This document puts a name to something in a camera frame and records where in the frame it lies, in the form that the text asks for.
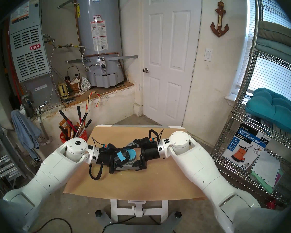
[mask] bryant logo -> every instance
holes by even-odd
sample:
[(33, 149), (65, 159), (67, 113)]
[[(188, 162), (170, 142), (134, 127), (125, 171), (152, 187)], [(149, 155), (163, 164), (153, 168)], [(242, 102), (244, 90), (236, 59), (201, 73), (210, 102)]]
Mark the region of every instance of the bryant logo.
[(36, 45), (30, 46), (30, 50), (36, 50), (36, 49), (38, 49), (38, 48), (40, 48), (40, 47), (41, 47), (41, 44), (39, 43), (39, 44), (36, 44)]

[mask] table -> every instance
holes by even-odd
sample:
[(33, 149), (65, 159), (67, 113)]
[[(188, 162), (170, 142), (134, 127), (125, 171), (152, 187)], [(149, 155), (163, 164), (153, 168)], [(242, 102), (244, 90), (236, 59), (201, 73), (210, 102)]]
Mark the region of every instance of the table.
[[(133, 139), (148, 137), (150, 129), (158, 133), (164, 129), (162, 139), (168, 138), (175, 131), (186, 132), (178, 126), (98, 125), (87, 143), (94, 145), (93, 137), (102, 144), (111, 143), (121, 148)], [(139, 159), (140, 149), (135, 150)], [(96, 176), (98, 171), (99, 165), (93, 165), (92, 174)], [(126, 170), (109, 174), (108, 167), (104, 166), (101, 178), (97, 181), (90, 178), (89, 165), (83, 163), (67, 182), (64, 193), (110, 199), (111, 219), (105, 212), (98, 213), (100, 216), (97, 219), (103, 226), (118, 222), (118, 215), (161, 216), (162, 224), (159, 226), (112, 225), (105, 232), (171, 232), (181, 219), (175, 216), (175, 212), (167, 217), (169, 200), (206, 199), (201, 189), (186, 178), (172, 157), (150, 160), (147, 169), (141, 171)], [(118, 208), (117, 200), (127, 200), (135, 206), (129, 209)], [(143, 208), (146, 201), (156, 200), (162, 201), (161, 208)]]

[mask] door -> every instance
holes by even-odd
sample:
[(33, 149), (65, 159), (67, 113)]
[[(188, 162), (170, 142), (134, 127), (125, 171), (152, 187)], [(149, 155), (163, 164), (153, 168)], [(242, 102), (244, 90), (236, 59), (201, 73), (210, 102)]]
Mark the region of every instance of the door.
[(182, 126), (196, 57), (202, 0), (143, 0), (144, 115)]

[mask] light switch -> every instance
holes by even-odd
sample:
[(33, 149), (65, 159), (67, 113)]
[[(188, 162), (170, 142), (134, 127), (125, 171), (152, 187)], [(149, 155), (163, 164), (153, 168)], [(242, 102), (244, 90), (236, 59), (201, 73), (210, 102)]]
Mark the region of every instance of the light switch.
[(204, 61), (211, 61), (212, 49), (206, 48)]

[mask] orange pump image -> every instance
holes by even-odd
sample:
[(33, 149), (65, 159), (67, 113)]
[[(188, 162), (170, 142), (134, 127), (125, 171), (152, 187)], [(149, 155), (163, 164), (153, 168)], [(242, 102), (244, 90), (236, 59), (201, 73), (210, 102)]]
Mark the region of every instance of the orange pump image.
[(234, 159), (237, 162), (244, 162), (245, 160), (244, 155), (247, 153), (248, 148), (252, 147), (252, 145), (250, 147), (242, 146), (239, 147), (240, 147), (239, 150), (234, 155), (232, 155), (232, 159)]

